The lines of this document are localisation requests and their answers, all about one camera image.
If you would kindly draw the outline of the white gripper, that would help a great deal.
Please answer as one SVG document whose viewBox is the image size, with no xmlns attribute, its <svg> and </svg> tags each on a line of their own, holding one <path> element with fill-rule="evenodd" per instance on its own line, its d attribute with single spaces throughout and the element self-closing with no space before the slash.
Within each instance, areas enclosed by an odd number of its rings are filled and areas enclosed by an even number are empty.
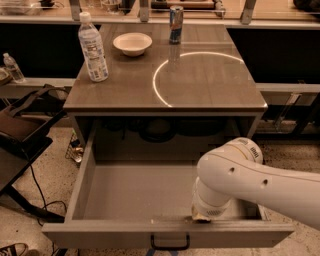
<svg viewBox="0 0 320 256">
<path fill-rule="evenodd" d="M 212 190 L 197 177 L 192 192 L 192 220 L 210 223 L 226 211 L 230 201 L 230 196 Z"/>
</svg>

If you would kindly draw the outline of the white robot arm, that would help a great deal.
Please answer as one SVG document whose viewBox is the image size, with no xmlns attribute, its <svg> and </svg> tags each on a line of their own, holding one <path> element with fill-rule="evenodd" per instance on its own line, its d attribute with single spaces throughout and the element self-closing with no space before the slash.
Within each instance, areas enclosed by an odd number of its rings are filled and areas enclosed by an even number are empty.
<svg viewBox="0 0 320 256">
<path fill-rule="evenodd" d="M 258 145 L 244 137 L 199 159 L 192 215 L 210 221 L 222 215 L 233 198 L 320 229 L 320 175 L 269 167 Z"/>
</svg>

